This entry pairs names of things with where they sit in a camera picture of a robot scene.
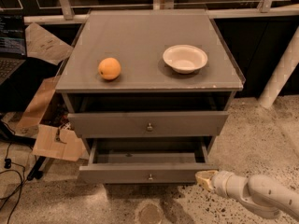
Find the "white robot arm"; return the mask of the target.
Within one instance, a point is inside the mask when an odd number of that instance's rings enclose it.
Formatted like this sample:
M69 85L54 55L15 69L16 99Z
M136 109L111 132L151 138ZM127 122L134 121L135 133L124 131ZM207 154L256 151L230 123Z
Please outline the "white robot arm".
M299 220L299 194L266 175L244 177L228 171L200 171L197 183L215 194L234 199L251 213L267 218L279 217L281 211Z

